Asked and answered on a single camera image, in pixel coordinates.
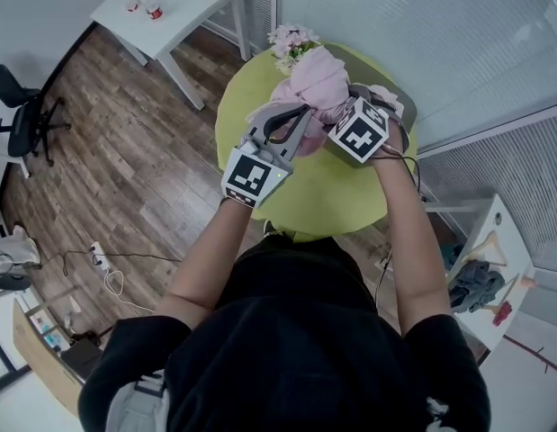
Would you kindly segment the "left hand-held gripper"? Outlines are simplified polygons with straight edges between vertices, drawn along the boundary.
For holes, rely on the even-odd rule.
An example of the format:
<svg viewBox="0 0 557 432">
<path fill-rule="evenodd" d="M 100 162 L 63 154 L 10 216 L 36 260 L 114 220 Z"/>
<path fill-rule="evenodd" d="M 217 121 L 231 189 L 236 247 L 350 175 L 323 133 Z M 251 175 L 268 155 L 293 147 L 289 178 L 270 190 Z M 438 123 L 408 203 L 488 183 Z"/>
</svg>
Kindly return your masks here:
<svg viewBox="0 0 557 432">
<path fill-rule="evenodd" d="M 303 103 L 279 103 L 257 112 L 247 131 L 251 137 L 243 136 L 230 152 L 222 194 L 259 208 L 292 174 L 291 160 L 310 118 L 310 107 Z"/>
</svg>

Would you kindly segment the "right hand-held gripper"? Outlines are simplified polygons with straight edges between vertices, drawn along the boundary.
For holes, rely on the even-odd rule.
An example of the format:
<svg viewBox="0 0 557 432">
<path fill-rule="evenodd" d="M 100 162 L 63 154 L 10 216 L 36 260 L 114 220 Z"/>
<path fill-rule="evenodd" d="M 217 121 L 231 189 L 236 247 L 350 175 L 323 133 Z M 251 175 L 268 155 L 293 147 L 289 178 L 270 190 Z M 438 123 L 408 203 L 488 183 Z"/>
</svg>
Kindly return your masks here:
<svg viewBox="0 0 557 432">
<path fill-rule="evenodd" d="M 365 165 L 373 158 L 401 158 L 402 148 L 390 143 L 391 125 L 402 133 L 402 119 L 395 99 L 380 85 L 351 84 L 342 118 L 328 133 L 327 150 L 348 165 Z"/>
</svg>

